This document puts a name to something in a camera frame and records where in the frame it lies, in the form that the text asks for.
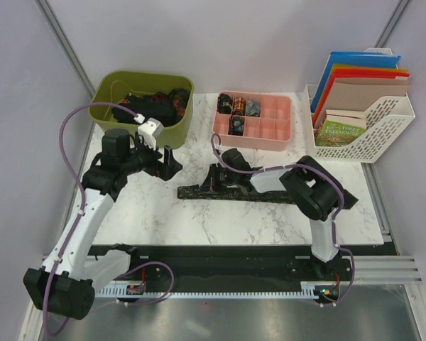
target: pink organizer tray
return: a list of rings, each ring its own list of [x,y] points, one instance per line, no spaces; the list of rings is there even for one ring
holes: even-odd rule
[[[292,100],[286,96],[258,94],[251,92],[223,91],[232,99],[243,97],[245,100],[261,104],[260,117],[243,117],[243,136],[229,135],[230,114],[214,114],[213,132],[221,136],[221,144],[239,148],[283,151],[288,145],[292,133]]]

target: green book cover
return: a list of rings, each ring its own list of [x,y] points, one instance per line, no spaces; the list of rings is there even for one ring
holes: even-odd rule
[[[317,132],[315,144],[324,147],[346,146],[365,131],[365,128],[325,119]]]

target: blue folder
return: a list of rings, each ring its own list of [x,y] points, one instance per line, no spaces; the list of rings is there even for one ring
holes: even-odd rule
[[[311,112],[315,112],[319,104],[320,97],[324,91],[329,74],[334,64],[345,64],[353,66],[384,67],[394,69],[398,64],[400,55],[384,55],[375,52],[352,52],[352,51],[334,51],[329,55],[327,66],[325,67],[319,87],[311,103]]]

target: orange folder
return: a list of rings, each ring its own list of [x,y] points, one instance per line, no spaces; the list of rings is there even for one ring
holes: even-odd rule
[[[357,68],[349,68],[349,69],[342,69],[338,68],[332,73],[325,85],[324,92],[322,93],[322,96],[320,97],[319,105],[317,105],[317,108],[315,110],[314,116],[312,118],[312,125],[315,125],[315,122],[319,118],[320,112],[322,111],[322,108],[325,104],[325,100],[328,97],[329,91],[331,90],[334,80],[336,78],[353,78],[353,77],[360,77],[360,78],[407,78],[410,76],[410,73],[406,72],[407,70],[399,70],[399,69],[391,69],[391,71],[388,70],[367,70],[367,69],[357,69]]]
[[[356,65],[347,65],[347,64],[333,64],[332,73],[335,70],[341,69],[351,69],[351,70],[369,70],[369,71],[388,71],[388,72],[408,72],[406,69],[385,69],[384,67],[369,67],[369,66],[356,66]]]

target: book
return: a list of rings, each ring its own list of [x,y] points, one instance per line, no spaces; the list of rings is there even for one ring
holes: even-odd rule
[[[317,130],[315,144],[324,147],[346,146],[365,131],[365,112],[327,110],[324,121]]]
[[[311,112],[315,112],[317,109],[320,97],[324,92],[325,85],[330,76],[330,73],[332,72],[332,67],[334,64],[396,69],[396,65],[398,64],[399,59],[399,55],[384,55],[371,52],[331,52],[322,77],[320,78],[317,91],[314,95],[314,98],[312,99]]]
[[[359,70],[368,70],[368,71],[387,71],[387,72],[409,72],[407,69],[388,69],[385,67],[369,67],[369,66],[356,66],[356,65],[347,65],[347,64],[333,64],[331,73],[334,73],[336,70],[342,69],[359,69]]]

